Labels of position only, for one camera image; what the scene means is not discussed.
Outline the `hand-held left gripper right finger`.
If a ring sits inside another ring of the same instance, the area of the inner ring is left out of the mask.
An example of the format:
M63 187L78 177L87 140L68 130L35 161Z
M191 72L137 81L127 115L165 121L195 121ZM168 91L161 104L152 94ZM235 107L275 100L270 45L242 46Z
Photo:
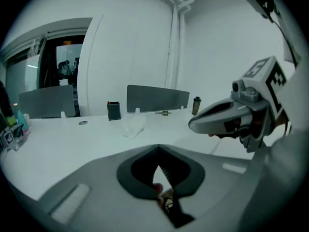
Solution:
M262 157L260 151L252 160L242 160L159 145L158 166L171 190L160 198L164 219L158 221L158 231L169 232L200 220L240 187L241 178L256 172Z

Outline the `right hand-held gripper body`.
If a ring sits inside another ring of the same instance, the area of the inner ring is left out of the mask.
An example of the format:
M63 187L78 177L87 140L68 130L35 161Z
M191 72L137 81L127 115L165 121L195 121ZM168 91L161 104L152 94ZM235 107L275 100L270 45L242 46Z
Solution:
M283 112L277 93L287 82L287 78L275 56L258 60L238 80L232 83L231 98L250 109L252 117L263 115L260 132L255 135L249 128L239 135L239 140L248 153L264 147L263 138L270 135Z

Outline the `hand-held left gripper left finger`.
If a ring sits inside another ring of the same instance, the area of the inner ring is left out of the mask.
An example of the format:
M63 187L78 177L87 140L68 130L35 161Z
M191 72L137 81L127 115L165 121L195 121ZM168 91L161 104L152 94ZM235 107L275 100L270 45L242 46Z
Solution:
M41 208L68 231L170 232L152 186L158 145L92 160L53 185Z

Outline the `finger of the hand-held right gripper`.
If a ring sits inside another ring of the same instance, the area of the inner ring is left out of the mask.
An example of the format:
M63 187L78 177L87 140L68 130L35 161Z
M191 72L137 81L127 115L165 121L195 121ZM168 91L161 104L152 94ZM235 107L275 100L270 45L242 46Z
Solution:
M232 98L226 98L201 110L197 116L232 116L237 113L236 111L239 107L241 107L239 101Z
M232 116L195 115L189 121L188 126L193 132L198 134L232 135L243 127L241 119L252 114L252 111L246 106L239 107L236 112Z

